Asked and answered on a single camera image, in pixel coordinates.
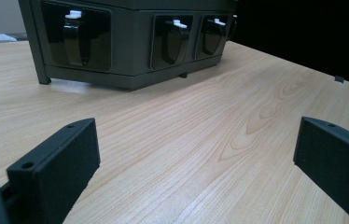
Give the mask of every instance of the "light wood grain tabletop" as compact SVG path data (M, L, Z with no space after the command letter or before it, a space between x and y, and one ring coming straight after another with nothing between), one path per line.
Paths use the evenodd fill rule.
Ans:
M217 66L138 91L46 86L28 42L0 44L0 186L96 118L101 167L65 223L349 223L293 163L302 116L349 130L349 82L228 42Z

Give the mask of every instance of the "black background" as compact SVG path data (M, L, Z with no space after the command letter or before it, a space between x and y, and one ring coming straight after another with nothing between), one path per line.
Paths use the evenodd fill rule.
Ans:
M349 81L349 0L240 0L232 41Z

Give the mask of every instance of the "wood grain pattern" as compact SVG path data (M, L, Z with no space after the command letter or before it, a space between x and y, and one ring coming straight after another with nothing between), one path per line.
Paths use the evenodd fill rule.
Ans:
M349 82L229 42L212 68L138 91L53 79L0 44L0 185L67 123L102 158L65 223L349 223L292 161L302 116L349 130Z

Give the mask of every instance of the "black panel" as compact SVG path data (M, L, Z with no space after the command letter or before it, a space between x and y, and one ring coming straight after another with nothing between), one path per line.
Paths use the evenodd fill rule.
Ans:
M159 70L181 64L188 51L192 16L157 16L155 18L151 68Z
M80 19L66 19L70 10ZM111 15L87 7L42 3L49 52L56 65L105 72L111 66Z
M302 118L294 162L349 214L349 131Z
M203 16L195 59L217 55L227 41L228 16Z
M153 85L171 78L183 76L186 73L196 72L204 68L219 63L221 55L199 60L193 63L183 63L181 66L174 66L170 69L162 69L155 72L144 73L138 76L122 76L102 73L85 73L76 69L65 69L61 67L49 66L47 71L53 78L61 78L74 81L89 82L96 85L115 86L123 89L137 90L149 85Z
M18 1L21 9L23 24L29 40L29 46L33 55L33 62L35 63L35 71L37 72L38 82L40 84L47 85L51 82L51 80L46 76L40 40L38 38L37 30L35 29L35 17L32 11L31 2L29 2L29 0Z

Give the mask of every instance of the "small black object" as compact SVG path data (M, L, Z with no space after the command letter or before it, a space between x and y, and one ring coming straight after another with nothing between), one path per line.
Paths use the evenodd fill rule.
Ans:
M349 131L302 118L294 162L349 214Z
M345 79L343 77L336 76L335 81L343 83L345 81Z
M95 120L66 125L7 168L0 223L62 223L99 164Z
M183 73L183 74L181 74L179 77L187 78L187 77L188 77L188 73Z

